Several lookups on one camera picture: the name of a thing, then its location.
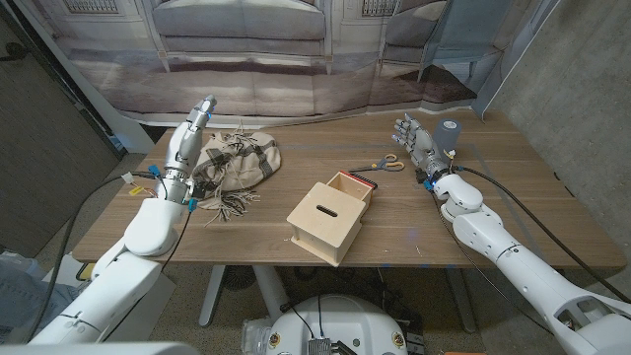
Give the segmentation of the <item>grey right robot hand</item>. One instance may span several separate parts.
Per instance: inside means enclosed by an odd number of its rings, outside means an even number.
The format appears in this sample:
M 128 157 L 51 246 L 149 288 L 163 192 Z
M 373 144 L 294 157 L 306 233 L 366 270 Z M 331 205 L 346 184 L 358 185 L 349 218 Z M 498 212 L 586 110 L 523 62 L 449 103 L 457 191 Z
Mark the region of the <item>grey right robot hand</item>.
M 434 185 L 450 173 L 448 165 L 439 155 L 439 149 L 429 131 L 408 113 L 395 121 L 392 139 L 410 154 L 411 162 L 421 172 L 420 180 Z

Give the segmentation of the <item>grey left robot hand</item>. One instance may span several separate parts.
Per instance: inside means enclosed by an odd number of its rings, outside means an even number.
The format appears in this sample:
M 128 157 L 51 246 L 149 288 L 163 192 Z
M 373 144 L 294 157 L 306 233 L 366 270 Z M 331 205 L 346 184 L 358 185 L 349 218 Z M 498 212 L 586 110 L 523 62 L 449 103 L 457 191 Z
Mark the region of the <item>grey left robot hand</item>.
M 193 107 L 185 121 L 175 129 L 167 148 L 164 166 L 164 199 L 182 203 L 186 198 L 186 182 L 196 167 L 201 153 L 203 129 L 216 103 L 213 95 L 207 96 Z

